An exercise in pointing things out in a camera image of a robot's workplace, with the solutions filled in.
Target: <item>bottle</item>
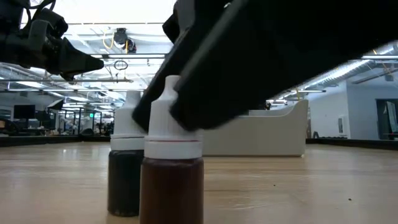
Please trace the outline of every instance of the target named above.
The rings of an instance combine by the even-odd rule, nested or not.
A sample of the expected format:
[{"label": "bottle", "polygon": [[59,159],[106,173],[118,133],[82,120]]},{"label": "bottle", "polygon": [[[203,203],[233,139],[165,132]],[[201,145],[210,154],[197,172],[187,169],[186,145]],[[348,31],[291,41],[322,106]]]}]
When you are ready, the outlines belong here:
[{"label": "bottle", "polygon": [[178,79],[168,76],[163,93],[151,105],[141,168],[140,224],[203,223],[201,141],[169,113]]},{"label": "bottle", "polygon": [[127,91],[126,102],[116,110],[108,166],[108,211],[120,217],[139,214],[141,162],[145,132],[131,114],[140,99],[139,91]]}]

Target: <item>wooden table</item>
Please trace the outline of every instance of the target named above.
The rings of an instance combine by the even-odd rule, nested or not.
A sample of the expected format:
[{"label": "wooden table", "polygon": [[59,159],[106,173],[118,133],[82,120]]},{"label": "wooden table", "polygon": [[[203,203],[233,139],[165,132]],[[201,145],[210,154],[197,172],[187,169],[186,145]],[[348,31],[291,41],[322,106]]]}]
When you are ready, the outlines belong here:
[{"label": "wooden table", "polygon": [[[106,211],[109,143],[0,148],[0,219],[138,223]],[[205,223],[397,223],[398,152],[310,145],[304,158],[205,159]]]}]

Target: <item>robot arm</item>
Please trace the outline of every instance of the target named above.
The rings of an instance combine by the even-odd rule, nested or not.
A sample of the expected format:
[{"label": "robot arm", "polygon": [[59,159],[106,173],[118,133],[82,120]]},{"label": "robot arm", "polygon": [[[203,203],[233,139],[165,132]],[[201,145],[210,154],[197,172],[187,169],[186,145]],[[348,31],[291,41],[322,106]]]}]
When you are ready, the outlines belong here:
[{"label": "robot arm", "polygon": [[[68,39],[61,39],[68,24],[51,8],[44,8],[51,3],[53,8],[55,0],[44,0],[34,7],[25,0],[0,0],[0,62],[44,68],[67,81],[83,72],[103,68],[103,61],[75,49]],[[20,30],[24,9],[37,10]]]},{"label": "robot arm", "polygon": [[171,115],[186,130],[211,129],[398,36],[383,22],[394,20],[397,1],[221,2],[177,1],[178,39],[132,115],[145,130],[167,75],[181,76]]}]

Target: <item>bottle cap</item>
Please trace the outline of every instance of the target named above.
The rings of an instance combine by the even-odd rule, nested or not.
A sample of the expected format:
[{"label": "bottle cap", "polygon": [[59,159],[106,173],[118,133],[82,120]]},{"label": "bottle cap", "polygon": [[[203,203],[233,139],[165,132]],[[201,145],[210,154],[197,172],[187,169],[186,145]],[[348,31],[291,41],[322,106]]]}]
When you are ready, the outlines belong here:
[{"label": "bottle cap", "polygon": [[152,102],[149,133],[145,137],[145,157],[153,159],[194,159],[201,157],[201,141],[194,132],[184,130],[169,113],[177,99],[174,86],[180,76],[169,75],[161,96]]},{"label": "bottle cap", "polygon": [[115,111],[114,131],[111,135],[112,150],[143,150],[145,132],[131,118],[140,100],[140,92],[129,90],[123,106]]}]

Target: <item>dark liquid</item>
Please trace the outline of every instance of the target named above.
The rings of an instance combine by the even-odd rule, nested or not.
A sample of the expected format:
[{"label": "dark liquid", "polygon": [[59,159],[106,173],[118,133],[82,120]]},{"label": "dark liquid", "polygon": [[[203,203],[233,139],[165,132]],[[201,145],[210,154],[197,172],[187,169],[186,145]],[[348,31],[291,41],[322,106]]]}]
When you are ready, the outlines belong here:
[{"label": "dark liquid", "polygon": [[108,211],[132,217],[139,214],[139,187],[144,150],[111,151],[108,167]]},{"label": "dark liquid", "polygon": [[144,158],[140,224],[203,224],[203,159]]}]

